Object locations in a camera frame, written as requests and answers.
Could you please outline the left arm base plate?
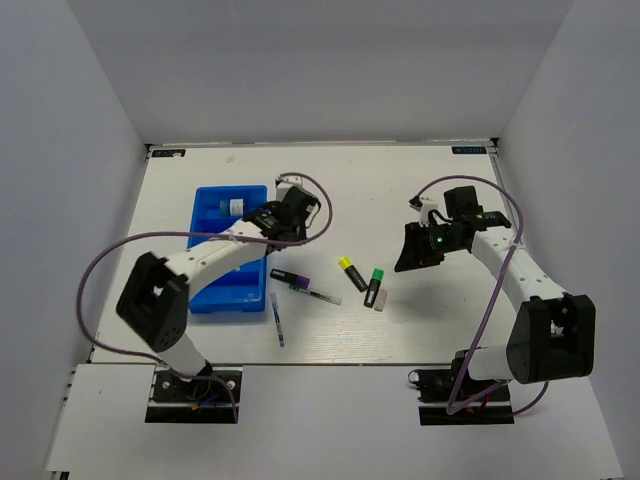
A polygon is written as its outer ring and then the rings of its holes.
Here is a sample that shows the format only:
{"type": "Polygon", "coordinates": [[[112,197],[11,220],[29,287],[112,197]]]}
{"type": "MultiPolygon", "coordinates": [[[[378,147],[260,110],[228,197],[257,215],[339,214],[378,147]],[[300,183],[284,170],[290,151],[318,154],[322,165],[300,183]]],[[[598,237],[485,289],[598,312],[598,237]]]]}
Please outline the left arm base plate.
{"type": "Polygon", "coordinates": [[[240,412],[241,370],[213,371],[216,381],[184,381],[167,370],[154,373],[146,407],[148,424],[236,424],[240,412]]]}

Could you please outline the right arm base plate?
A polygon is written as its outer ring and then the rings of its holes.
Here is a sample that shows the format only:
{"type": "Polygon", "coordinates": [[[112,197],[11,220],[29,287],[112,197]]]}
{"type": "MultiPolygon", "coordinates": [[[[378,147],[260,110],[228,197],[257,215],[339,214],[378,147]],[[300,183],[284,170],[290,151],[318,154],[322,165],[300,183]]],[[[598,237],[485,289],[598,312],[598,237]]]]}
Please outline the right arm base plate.
{"type": "Polygon", "coordinates": [[[450,368],[414,369],[408,383],[418,393],[421,426],[488,426],[514,424],[511,395],[507,386],[486,392],[494,381],[474,381],[465,377],[453,402],[464,407],[450,415],[447,405],[456,375],[450,368]]]}

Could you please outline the green cap highlighter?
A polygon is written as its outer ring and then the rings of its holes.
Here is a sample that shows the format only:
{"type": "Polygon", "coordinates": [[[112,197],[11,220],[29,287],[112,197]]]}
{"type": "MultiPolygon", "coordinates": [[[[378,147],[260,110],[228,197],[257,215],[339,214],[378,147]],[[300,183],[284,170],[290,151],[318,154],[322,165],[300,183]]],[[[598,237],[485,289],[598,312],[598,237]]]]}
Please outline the green cap highlighter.
{"type": "Polygon", "coordinates": [[[363,305],[367,308],[372,308],[378,297],[381,283],[384,278],[384,271],[380,268],[375,268],[372,272],[368,288],[364,297],[363,305]]]}

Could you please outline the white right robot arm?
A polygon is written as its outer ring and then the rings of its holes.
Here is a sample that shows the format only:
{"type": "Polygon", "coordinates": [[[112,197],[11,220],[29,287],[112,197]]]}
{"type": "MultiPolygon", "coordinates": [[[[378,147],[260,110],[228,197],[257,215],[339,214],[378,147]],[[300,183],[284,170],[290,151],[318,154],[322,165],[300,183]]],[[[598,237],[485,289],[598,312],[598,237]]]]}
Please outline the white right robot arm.
{"type": "Polygon", "coordinates": [[[444,193],[450,222],[440,225],[432,246],[441,254],[468,250],[501,282],[498,290],[516,319],[504,345],[468,352],[468,364],[451,374],[453,390],[472,399],[488,380],[532,384],[591,374],[596,308],[586,295],[572,295],[551,280],[515,239],[501,212],[485,212],[472,186],[444,193]]]}

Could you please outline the blue gel jar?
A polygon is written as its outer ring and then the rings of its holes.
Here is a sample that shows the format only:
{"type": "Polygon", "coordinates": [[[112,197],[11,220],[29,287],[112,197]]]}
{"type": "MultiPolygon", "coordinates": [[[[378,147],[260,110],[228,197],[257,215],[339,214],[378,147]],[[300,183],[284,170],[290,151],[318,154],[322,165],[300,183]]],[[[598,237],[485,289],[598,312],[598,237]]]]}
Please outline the blue gel jar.
{"type": "Polygon", "coordinates": [[[221,199],[219,202],[221,217],[242,217],[244,210],[245,201],[242,198],[221,199]]]}

